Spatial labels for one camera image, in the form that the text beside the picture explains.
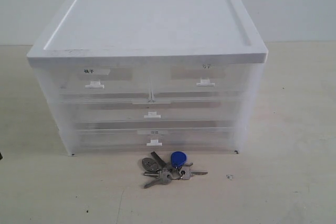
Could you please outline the key bunch with blue tag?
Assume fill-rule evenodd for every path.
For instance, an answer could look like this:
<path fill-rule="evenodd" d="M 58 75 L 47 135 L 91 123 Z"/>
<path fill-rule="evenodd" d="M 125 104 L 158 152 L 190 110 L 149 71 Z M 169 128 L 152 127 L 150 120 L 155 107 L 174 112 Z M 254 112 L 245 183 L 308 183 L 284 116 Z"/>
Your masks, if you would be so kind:
<path fill-rule="evenodd" d="M 165 162 L 155 151 L 150 157 L 142 159 L 144 176 L 152 177 L 153 180 L 146 183 L 143 188 L 147 189 L 155 185 L 168 185 L 174 180 L 190 180 L 193 176 L 207 175 L 207 171 L 192 170 L 193 163 L 187 163 L 187 155 L 181 151 L 175 151 L 170 155 L 170 161 Z"/>

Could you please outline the white translucent drawer cabinet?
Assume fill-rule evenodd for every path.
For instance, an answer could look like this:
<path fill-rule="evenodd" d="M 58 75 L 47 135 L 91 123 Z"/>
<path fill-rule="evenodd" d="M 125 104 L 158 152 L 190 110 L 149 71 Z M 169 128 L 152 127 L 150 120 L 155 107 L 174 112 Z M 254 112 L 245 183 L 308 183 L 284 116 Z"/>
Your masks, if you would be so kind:
<path fill-rule="evenodd" d="M 232 128 L 245 131 L 245 141 L 267 56 L 268 49 L 242 0 L 66 0 L 27 59 L 66 149 L 64 135 L 79 131 L 70 120 L 68 103 L 239 100 L 243 105 Z M 154 96 L 151 76 L 156 66 L 204 64 L 249 64 L 248 86 L 242 91 Z M 120 100 L 50 98 L 39 69 L 63 65 L 143 67 L 149 77 L 150 96 Z"/>

